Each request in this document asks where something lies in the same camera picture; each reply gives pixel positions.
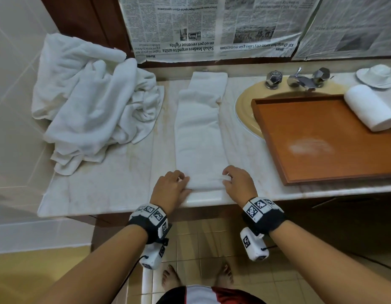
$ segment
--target sink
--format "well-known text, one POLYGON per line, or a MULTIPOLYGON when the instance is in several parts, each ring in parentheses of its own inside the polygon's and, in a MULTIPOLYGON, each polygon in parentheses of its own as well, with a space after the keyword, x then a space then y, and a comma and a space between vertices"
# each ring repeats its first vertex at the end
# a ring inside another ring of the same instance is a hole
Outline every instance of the sink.
POLYGON ((346 88, 343 85, 335 83, 331 80, 325 82, 325 85, 321 88, 317 88, 316 91, 307 92, 303 87, 294 88, 288 86, 286 80, 288 76, 283 77, 283 82, 280 83, 279 88, 276 90, 269 90, 264 86, 265 81, 258 82, 251 87, 245 89, 236 100, 235 114, 242 126, 252 133, 254 136, 264 138, 262 131, 253 115, 251 102, 253 99, 267 98, 267 99, 280 99, 280 98, 300 98, 300 97, 316 97, 323 95, 338 95, 344 94, 346 88))

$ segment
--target newspaper sheet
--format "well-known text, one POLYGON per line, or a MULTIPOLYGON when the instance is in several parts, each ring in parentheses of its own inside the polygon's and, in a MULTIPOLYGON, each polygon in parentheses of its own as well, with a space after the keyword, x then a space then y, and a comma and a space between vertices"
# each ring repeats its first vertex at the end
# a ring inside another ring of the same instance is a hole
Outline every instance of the newspaper sheet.
POLYGON ((323 0, 293 57, 391 56, 391 0, 323 0))
POLYGON ((135 57, 289 57, 319 0, 119 0, 135 57))

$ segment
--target marble countertop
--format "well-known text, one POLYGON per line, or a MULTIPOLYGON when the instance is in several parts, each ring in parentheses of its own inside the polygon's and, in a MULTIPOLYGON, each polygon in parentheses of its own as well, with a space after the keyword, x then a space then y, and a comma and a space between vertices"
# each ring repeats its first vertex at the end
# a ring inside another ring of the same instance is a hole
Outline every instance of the marble countertop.
MULTIPOLYGON (((274 201, 391 192, 391 179, 367 179, 284 186, 266 143, 239 122, 233 106, 249 86, 265 76, 229 78, 219 111, 223 144, 232 165, 247 170, 259 196, 274 201)), ((333 81, 359 84, 353 73, 335 74, 333 81)), ((174 120, 178 92, 190 80, 159 82, 165 87, 162 110, 153 131, 133 144, 112 145, 101 164, 84 162, 71 176, 54 175, 38 210, 40 217, 130 212, 149 201, 157 179, 176 169, 174 120)), ((391 89, 377 91, 391 107, 391 89)), ((224 191, 191 193, 182 207, 231 204, 224 191)))

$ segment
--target rolled white towel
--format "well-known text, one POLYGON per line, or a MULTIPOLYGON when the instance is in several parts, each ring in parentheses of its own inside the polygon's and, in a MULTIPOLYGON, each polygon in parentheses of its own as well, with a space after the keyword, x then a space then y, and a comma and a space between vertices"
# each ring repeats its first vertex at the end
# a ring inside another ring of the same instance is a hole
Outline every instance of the rolled white towel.
POLYGON ((356 85, 344 97, 348 106, 371 131, 391 128, 391 108, 370 87, 356 85))

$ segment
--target hand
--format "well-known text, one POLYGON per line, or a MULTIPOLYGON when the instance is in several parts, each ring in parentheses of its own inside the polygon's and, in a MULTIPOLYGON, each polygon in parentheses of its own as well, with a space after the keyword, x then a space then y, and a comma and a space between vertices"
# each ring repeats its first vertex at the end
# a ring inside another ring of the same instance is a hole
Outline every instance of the hand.
POLYGON ((226 193, 243 208, 249 199, 258 197, 255 184, 252 177, 244 169, 229 165, 222 172, 223 175, 229 175, 232 181, 223 180, 226 193))
POLYGON ((180 171, 167 172, 154 186, 150 203, 161 207, 170 215, 191 193, 191 190, 185 189, 189 180, 190 177, 184 177, 180 171))

